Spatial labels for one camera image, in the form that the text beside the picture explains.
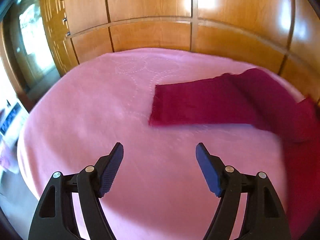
pink bedspread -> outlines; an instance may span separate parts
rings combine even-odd
[[[155,84],[188,82],[255,66],[167,49],[102,55],[66,74],[36,105],[18,143],[23,178],[39,198],[55,171],[77,173],[107,155],[116,142],[124,159],[101,200],[118,240],[202,239],[219,203],[195,156],[203,142],[240,172],[265,171],[286,207],[285,170],[278,137],[249,125],[148,126]],[[294,96],[303,96],[271,74]],[[78,198],[75,212],[87,238]],[[231,239],[238,236],[242,197]]]

wall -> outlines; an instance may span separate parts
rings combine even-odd
[[[64,7],[65,41],[79,63],[135,48],[182,49],[265,67],[320,98],[320,20],[307,0],[64,0]]]
[[[16,98],[16,92],[10,83],[0,58],[0,110],[6,106],[7,100],[10,103],[14,103]]]

pink blanket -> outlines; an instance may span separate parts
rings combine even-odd
[[[250,125],[148,126],[155,84],[188,82],[255,66],[167,49],[102,55],[66,74],[36,105],[23,128],[18,157],[23,178],[39,198],[55,171],[77,173],[119,141],[124,160],[101,200],[118,240],[202,239],[219,199],[197,164],[195,147],[240,172],[265,171],[286,208],[279,138]],[[297,101],[303,96],[272,75]],[[75,194],[79,230],[88,239]],[[241,228],[245,197],[231,235]]]
[[[272,131],[283,144],[288,212],[298,239],[320,210],[320,109],[297,103],[260,69],[193,82],[156,85],[150,125],[247,123]]]

floor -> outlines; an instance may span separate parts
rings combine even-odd
[[[25,184],[21,174],[5,172],[0,182],[0,206],[17,233],[28,239],[38,200]]]
[[[53,68],[28,92],[28,98],[38,101],[59,79],[57,68]]]

dark red towel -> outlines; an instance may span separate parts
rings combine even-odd
[[[277,134],[283,142],[288,183],[288,220],[298,239],[320,210],[319,109],[296,103],[260,69],[240,75],[156,85],[150,125],[246,123]]]

